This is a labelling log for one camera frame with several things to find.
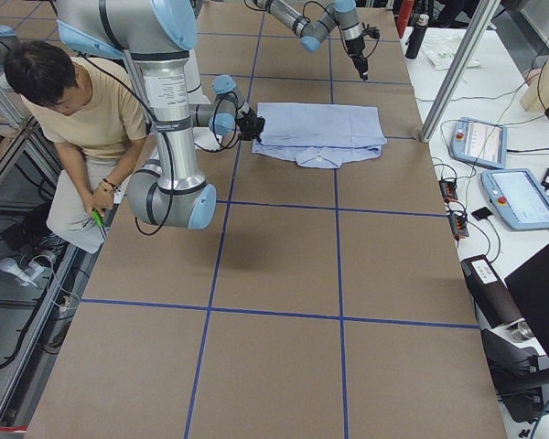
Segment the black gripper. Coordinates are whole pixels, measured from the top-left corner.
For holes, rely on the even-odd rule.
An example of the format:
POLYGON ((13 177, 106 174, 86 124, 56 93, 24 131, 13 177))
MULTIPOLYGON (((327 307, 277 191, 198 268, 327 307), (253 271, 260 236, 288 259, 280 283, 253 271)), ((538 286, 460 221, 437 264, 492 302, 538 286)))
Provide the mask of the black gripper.
POLYGON ((369 65, 363 51, 365 49, 364 38, 362 36, 347 39, 345 41, 348 56, 350 57, 355 69, 363 80, 369 80, 369 65))
POLYGON ((261 141, 261 134, 264 130, 265 119, 262 116, 246 114, 238 119, 240 137, 243 141, 261 141))

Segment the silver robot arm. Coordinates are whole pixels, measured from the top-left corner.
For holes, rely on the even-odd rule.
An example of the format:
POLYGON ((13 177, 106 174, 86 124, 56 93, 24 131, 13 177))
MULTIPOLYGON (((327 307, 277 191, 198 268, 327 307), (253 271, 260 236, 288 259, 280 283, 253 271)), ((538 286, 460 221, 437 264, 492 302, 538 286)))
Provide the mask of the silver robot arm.
POLYGON ((232 77, 212 84, 211 104, 190 104, 186 64, 198 40, 189 1, 60 1, 60 40, 88 55, 135 63, 131 82, 156 133, 156 153, 136 170, 127 194, 134 215, 147 224, 206 228, 216 208, 216 188, 199 170, 194 128, 215 136, 238 131, 259 139, 264 118, 239 92, 232 77))
POLYGON ((368 79, 369 64, 364 54, 367 36, 379 38, 376 27, 365 26, 358 17, 355 1, 331 1, 322 5, 322 15, 317 20, 298 12, 286 1, 253 1, 255 11, 264 11, 275 17, 300 38, 301 45, 309 52, 319 49, 323 41, 339 30, 343 47, 362 80, 368 79))

